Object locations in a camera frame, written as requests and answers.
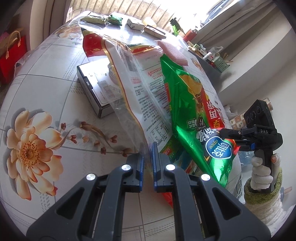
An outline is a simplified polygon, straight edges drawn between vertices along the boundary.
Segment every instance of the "red bag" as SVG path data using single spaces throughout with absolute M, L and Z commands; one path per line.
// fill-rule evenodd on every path
M 18 34 L 19 40 L 8 49 L 10 39 L 15 33 Z M 23 57 L 26 52 L 27 46 L 25 36 L 21 37 L 19 31 L 12 32 L 7 43 L 6 54 L 3 54 L 0 58 L 0 82 L 2 84 L 8 84 L 13 79 L 15 63 Z

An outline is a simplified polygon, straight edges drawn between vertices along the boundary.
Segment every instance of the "flower center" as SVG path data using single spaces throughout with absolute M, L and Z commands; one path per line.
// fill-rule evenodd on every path
M 39 150 L 37 149 L 37 145 L 32 142 L 27 142 L 23 144 L 20 150 L 20 157 L 23 161 L 23 165 L 25 167 L 33 167 L 37 161 L 39 160 Z

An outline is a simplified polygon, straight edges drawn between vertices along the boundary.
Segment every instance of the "bag handle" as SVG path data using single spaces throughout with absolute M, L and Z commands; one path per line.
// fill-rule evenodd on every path
M 13 34 L 15 34 L 15 33 L 18 33 L 18 36 L 19 36 L 19 42 L 17 43 L 17 46 L 19 47 L 20 46 L 20 32 L 19 31 L 13 31 L 10 35 L 9 35 L 9 39 L 8 39 L 8 42 L 7 42 L 7 50 L 6 50 L 6 59 L 8 59 L 8 57 L 9 57 L 9 52 L 8 52 L 8 47 L 9 47 L 9 42 L 10 42 L 10 39 L 11 39 L 11 37 L 13 36 Z

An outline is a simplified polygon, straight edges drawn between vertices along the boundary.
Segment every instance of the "white glove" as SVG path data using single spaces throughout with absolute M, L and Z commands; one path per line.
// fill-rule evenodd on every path
M 270 184 L 279 174 L 279 165 L 281 163 L 281 157 L 278 153 L 271 156 L 271 162 L 274 164 L 274 177 L 270 176 L 271 170 L 269 167 L 262 166 L 263 160 L 260 157 L 254 156 L 251 160 L 253 165 L 251 188 L 254 190 L 261 190 L 269 188 Z

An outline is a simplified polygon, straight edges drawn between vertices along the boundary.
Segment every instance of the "green snack bag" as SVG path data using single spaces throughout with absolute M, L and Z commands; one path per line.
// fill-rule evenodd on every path
M 109 22 L 109 23 L 112 23 L 112 24 L 114 24 L 114 25 L 122 26 L 122 24 L 121 24 L 121 21 L 122 21 L 122 20 L 123 20 L 123 18 L 121 18 L 121 17 L 117 17 L 117 16 L 111 14 L 111 15 L 109 16 L 108 22 Z
M 160 57 L 176 139 L 198 166 L 194 175 L 207 173 L 225 187 L 238 151 L 234 140 L 222 140 L 222 115 L 211 103 L 198 78 L 166 55 Z

